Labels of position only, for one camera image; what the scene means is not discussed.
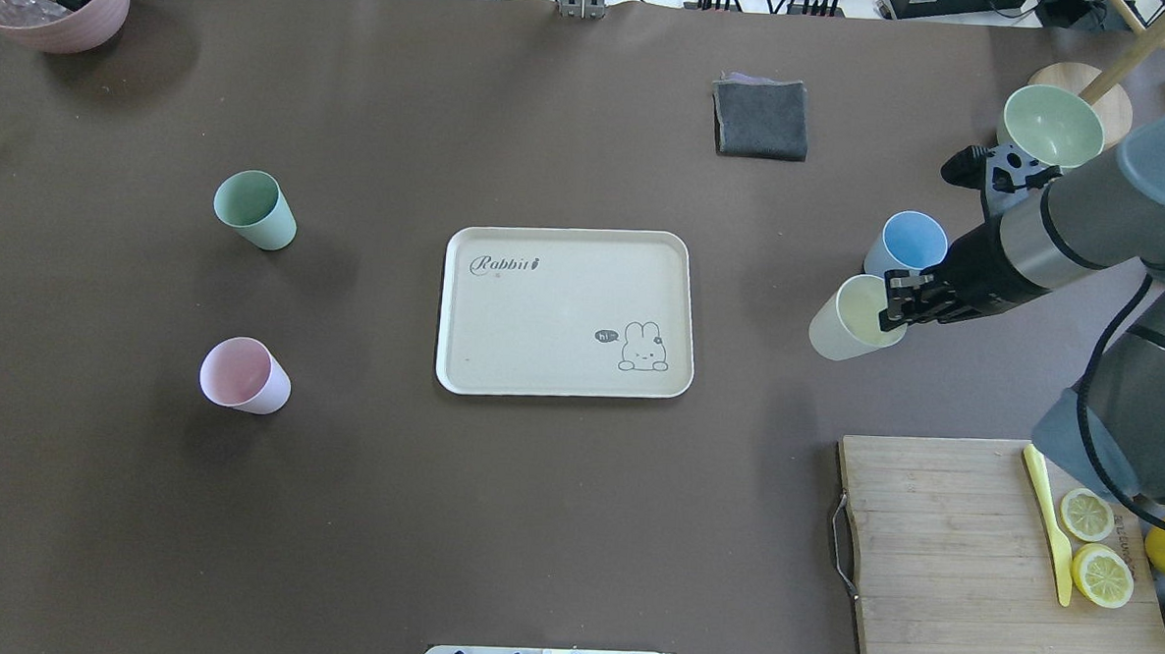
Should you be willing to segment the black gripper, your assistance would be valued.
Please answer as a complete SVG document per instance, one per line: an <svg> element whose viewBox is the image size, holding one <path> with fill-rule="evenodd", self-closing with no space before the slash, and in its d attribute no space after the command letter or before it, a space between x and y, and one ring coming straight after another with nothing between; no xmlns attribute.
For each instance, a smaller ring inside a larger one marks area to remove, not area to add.
<svg viewBox="0 0 1165 654"><path fill-rule="evenodd" d="M887 305L880 330L926 323L954 323L993 316L1050 294L1014 268L1001 242L1000 221L1007 212L1061 177L1025 150L965 147L941 166L949 185L975 189L983 224L949 245L942 261L922 273L887 270Z"/></svg>

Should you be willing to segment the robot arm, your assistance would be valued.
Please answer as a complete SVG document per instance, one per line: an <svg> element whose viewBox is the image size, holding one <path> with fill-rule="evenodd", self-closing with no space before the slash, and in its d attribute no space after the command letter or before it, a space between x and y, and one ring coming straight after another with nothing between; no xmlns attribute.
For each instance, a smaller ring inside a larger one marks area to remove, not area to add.
<svg viewBox="0 0 1165 654"><path fill-rule="evenodd" d="M1165 508L1165 117L1012 208L987 209L934 267L887 273L878 325L993 316L1130 258L1162 295L1127 323L1134 294L1031 439L1097 495Z"/></svg>

